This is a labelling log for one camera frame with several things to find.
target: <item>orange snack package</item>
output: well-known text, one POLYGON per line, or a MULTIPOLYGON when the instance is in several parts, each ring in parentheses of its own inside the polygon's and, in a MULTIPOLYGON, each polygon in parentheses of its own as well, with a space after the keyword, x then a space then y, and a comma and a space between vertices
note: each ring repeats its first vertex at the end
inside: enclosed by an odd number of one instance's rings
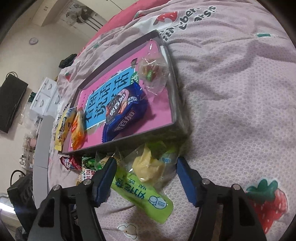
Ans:
POLYGON ((77 110, 77 114, 71 128, 71 139, 73 150, 79 149, 84 141, 84 112, 80 108, 77 110))

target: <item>blue gripper pad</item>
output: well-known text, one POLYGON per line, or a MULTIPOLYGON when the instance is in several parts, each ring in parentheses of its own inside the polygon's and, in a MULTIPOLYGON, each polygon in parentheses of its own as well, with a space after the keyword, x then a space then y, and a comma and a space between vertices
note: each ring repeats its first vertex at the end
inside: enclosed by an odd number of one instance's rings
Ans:
POLYGON ((112 157, 108 159, 104 168, 95 172, 92 177, 92 196, 96 207, 106 202, 110 195, 110 187, 117 170, 116 160, 112 157))
POLYGON ((177 160, 177 174, 188 201, 195 207, 200 207, 204 201, 205 190, 201 189, 202 177, 198 171, 191 169, 184 157, 179 157, 177 160))

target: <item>green yogurt drink pouch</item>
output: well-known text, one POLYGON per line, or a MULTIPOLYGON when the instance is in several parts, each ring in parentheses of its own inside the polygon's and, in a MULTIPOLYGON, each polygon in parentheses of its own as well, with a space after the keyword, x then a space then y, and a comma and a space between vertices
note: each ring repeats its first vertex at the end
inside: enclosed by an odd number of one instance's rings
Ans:
POLYGON ((173 203, 166 195, 158 194, 153 187, 144 185, 135 175, 119 166, 111 187, 159 223, 164 223, 173 211, 173 203))

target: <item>metal screw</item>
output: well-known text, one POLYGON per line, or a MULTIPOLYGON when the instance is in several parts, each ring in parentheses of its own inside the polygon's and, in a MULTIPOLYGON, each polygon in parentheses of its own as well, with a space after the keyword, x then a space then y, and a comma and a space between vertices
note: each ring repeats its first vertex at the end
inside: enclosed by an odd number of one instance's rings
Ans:
POLYGON ((204 185, 208 185, 208 184, 210 184, 210 180, 204 178, 204 179, 202 179, 202 183, 203 183, 204 185))
POLYGON ((238 185, 238 184, 233 184, 232 187, 234 190, 237 190, 237 191, 241 188, 240 185, 238 185))
POLYGON ((52 189, 53 189, 54 191, 57 191, 57 190, 60 189, 60 187, 61 187, 60 185, 54 185, 52 189))
POLYGON ((91 184, 91 180, 90 179, 86 179, 86 180, 83 181, 83 184, 84 185, 89 185, 89 184, 91 184))

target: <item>strawberry print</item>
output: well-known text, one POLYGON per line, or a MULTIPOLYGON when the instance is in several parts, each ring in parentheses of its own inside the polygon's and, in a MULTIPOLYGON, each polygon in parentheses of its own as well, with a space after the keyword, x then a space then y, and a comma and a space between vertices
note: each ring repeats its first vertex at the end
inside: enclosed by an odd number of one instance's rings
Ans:
POLYGON ((158 24, 158 22, 164 22, 166 18, 169 18, 173 22, 177 19, 178 12, 167 12, 162 15, 159 15, 153 25, 158 24))
POLYGON ((278 183, 273 180, 269 185, 266 179, 258 187, 247 188, 247 197, 258 215, 265 234, 276 220, 279 220, 288 211, 288 201, 285 193, 278 189, 278 183))
POLYGON ((71 74, 69 72, 65 74, 65 77, 70 82, 71 74))
POLYGON ((145 16, 146 14, 144 14, 144 13, 142 13, 142 11, 138 11, 137 13, 136 13, 136 15, 134 16, 134 20, 135 19, 138 19, 138 18, 141 18, 141 17, 143 17, 143 16, 145 16))

